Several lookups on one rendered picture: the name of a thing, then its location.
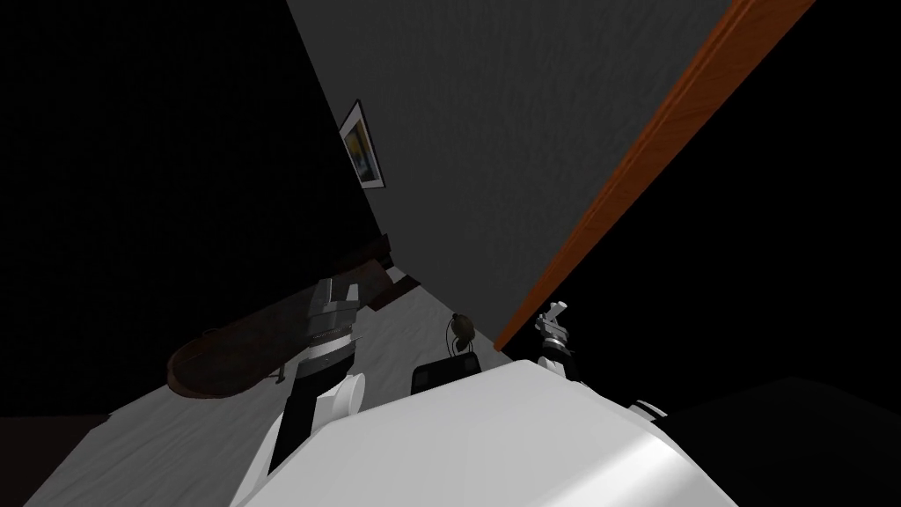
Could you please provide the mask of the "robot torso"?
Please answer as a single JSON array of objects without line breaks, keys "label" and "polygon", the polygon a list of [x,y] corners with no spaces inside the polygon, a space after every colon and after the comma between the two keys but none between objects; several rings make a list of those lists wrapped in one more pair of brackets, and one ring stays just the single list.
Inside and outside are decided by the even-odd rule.
[{"label": "robot torso", "polygon": [[655,426],[556,364],[518,361],[362,410],[364,375],[317,398],[273,465],[272,424],[230,507],[737,507]]}]

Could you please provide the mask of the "dark brown oval table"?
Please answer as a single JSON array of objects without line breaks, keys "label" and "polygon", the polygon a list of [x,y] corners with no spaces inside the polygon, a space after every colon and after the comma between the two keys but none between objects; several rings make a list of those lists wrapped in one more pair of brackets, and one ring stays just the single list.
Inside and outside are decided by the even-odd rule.
[{"label": "dark brown oval table", "polygon": [[[335,262],[331,278],[359,285],[358,311],[377,311],[417,287],[409,276],[389,277],[391,251],[381,236]],[[187,343],[168,360],[168,388],[186,398],[222,399],[250,390],[273,371],[283,373],[306,346],[301,335],[316,285]]]}]

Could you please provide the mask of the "framed wall picture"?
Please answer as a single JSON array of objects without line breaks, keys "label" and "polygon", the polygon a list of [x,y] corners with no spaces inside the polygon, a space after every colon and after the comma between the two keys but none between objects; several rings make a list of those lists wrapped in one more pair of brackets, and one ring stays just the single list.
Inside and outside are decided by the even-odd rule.
[{"label": "framed wall picture", "polygon": [[363,104],[358,99],[348,111],[339,133],[355,176],[363,189],[386,188],[374,143],[366,121]]}]

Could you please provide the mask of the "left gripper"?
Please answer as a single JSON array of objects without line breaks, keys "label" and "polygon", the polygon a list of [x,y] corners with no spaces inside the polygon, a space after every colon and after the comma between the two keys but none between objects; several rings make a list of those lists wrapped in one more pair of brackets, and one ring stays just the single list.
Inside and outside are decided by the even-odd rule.
[{"label": "left gripper", "polygon": [[308,311],[308,336],[322,335],[344,327],[352,327],[357,321],[360,292],[357,283],[348,286],[344,301],[332,302],[333,279],[318,281],[315,302]]}]

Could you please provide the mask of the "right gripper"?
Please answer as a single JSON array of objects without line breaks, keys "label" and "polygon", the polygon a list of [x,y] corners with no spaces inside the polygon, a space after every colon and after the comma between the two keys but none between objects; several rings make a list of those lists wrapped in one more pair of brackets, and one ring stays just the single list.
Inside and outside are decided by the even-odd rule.
[{"label": "right gripper", "polygon": [[552,302],[549,309],[549,317],[552,319],[548,319],[544,314],[540,314],[535,319],[534,326],[543,336],[544,340],[557,341],[560,343],[566,343],[568,341],[568,331],[564,327],[561,327],[556,321],[556,318],[565,311],[567,307],[567,304],[562,301]]}]

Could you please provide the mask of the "brown round knob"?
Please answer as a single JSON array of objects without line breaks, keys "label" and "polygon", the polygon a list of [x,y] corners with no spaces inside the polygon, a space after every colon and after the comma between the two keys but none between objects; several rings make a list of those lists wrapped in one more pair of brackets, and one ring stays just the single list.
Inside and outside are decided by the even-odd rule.
[{"label": "brown round knob", "polygon": [[445,345],[450,356],[473,352],[474,324],[465,315],[453,313],[445,328]]}]

